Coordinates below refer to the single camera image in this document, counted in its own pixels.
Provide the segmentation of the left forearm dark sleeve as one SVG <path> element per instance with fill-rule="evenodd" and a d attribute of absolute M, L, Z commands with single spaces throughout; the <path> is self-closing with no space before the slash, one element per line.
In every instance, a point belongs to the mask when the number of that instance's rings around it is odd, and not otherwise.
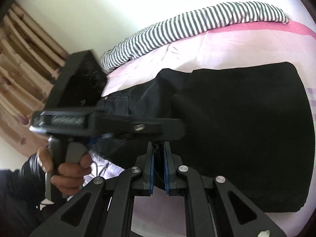
<path fill-rule="evenodd" d="M 1 170 L 1 236 L 30 236 L 65 204 L 62 201 L 41 210 L 45 192 L 45 173 L 37 154 L 19 170 Z"/>

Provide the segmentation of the person's left hand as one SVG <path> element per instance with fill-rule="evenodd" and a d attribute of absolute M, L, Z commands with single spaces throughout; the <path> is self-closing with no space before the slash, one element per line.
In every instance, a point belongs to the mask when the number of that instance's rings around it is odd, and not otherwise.
<path fill-rule="evenodd" d="M 39 165 L 44 173 L 51 173 L 54 169 L 53 161 L 47 148 L 37 151 Z M 51 177 L 51 183 L 64 195 L 75 195 L 84 183 L 84 176 L 92 172 L 92 157 L 84 154 L 79 163 L 62 163 L 57 171 L 58 175 Z"/>

